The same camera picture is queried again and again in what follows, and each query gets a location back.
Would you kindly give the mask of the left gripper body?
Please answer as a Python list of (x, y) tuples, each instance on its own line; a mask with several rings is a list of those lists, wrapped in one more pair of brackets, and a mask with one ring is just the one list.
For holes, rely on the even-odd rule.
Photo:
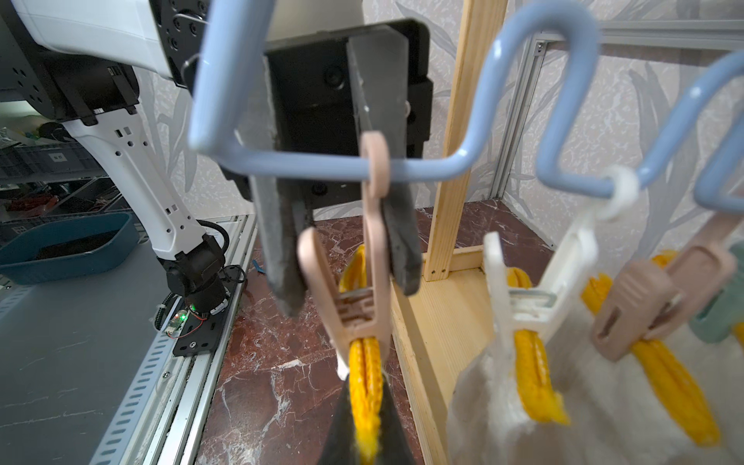
[(433, 83), (430, 33), (414, 19), (323, 31), (271, 41), (236, 135), (253, 149), (358, 155), (348, 42), (392, 30), (407, 41), (408, 158), (420, 159), (430, 138)]

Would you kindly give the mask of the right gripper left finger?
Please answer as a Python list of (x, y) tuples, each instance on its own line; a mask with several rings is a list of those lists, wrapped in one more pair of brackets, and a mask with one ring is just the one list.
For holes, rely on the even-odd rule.
[(349, 381), (345, 380), (336, 404), (331, 427), (318, 465), (355, 465), (357, 456), (355, 424)]

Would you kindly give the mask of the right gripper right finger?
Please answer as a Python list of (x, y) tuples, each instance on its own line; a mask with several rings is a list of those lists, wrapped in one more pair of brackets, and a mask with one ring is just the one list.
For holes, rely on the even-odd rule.
[(387, 383), (383, 383), (380, 419), (379, 463), (387, 465), (413, 465), (415, 463), (414, 457), (408, 444), (405, 429), (397, 414), (391, 388)]

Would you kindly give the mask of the white glove hung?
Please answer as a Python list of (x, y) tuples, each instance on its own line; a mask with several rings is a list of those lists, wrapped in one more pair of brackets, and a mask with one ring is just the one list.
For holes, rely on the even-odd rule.
[(610, 277), (589, 280), (583, 303), (548, 342), (500, 333), (457, 380), (447, 422), (453, 464), (634, 464), (641, 447), (631, 405), (642, 372), (589, 342), (590, 317)]
[(380, 345), (374, 336), (355, 339), (349, 356), (350, 405), (360, 463), (373, 464), (380, 450), (384, 377)]

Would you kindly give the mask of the white glove with yellow cuff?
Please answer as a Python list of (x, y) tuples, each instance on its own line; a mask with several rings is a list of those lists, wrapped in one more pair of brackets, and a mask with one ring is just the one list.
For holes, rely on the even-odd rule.
[(689, 329), (640, 340), (588, 374), (598, 406), (590, 436), (603, 464), (740, 464), (743, 327), (704, 344)]

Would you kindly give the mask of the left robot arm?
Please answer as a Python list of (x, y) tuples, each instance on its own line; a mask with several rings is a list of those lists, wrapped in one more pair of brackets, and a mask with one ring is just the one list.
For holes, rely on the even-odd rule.
[[(191, 215), (146, 140), (136, 68), (192, 88), (209, 22), (208, 1), (5, 1), (1, 68), (42, 116), (59, 122), (114, 180), (164, 267), (170, 290), (199, 315), (227, 302), (225, 255)], [(293, 108), (288, 145), (333, 158), (353, 135), (364, 65), (409, 86), (428, 85), (428, 32), (417, 21), (272, 36), (262, 70), (279, 66), (274, 100), (331, 93), (332, 105)]]

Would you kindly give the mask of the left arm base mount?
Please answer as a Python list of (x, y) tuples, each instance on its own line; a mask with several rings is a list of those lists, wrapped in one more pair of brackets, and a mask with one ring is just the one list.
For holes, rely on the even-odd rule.
[(211, 353), (222, 339), (232, 303), (247, 282), (247, 274), (240, 265), (226, 265), (218, 273), (227, 293), (215, 312), (201, 315), (193, 304), (170, 293), (157, 306), (153, 319), (155, 329), (174, 341), (172, 355), (176, 358)]

